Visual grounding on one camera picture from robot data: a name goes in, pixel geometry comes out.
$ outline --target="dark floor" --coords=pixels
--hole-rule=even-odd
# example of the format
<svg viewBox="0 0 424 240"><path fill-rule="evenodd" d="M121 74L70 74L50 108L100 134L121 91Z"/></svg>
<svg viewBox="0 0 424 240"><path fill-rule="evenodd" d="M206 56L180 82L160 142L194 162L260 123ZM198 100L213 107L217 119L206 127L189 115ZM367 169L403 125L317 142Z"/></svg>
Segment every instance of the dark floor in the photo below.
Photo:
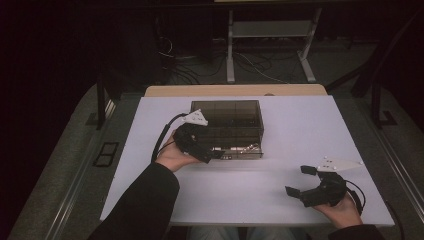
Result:
<svg viewBox="0 0 424 240"><path fill-rule="evenodd" d="M272 52L250 49L257 44L268 44L261 41L236 43L236 84L307 84L296 58L301 42L273 40L272 44L278 47ZM317 83L328 85L364 63L375 49L374 44L358 44L348 49L348 43L342 39L313 44L308 59ZM177 65L170 70L172 75L168 84L227 84L225 54L219 47L212 63L199 60L190 53L178 57ZM352 79L329 94L334 96L381 195L399 216L406 239L422 239L422 215L416 212L417 207L411 201L413 197L400 181L402 177L393 170L399 165L393 165L392 159L400 161L417 189L424 189L424 176L420 174L424 135L388 91L383 91L382 111L390 112L397 124L376 129L369 119L369 94L359 99L350 94L354 82L355 79ZM97 131L89 121L97 111L95 90L93 86L75 109L9 239L85 239L99 223L105 196L138 100L143 94L124 94L120 101L115 102L113 114L102 130ZM103 142L119 142L117 157L111 167L96 168L91 166L91 162ZM381 231L388 240L400 239L399 226L382 228ZM320 240L327 239L327 234L333 229L325 226L306 230L312 239ZM168 239L182 239L184 231L184 228L172 228Z"/></svg>

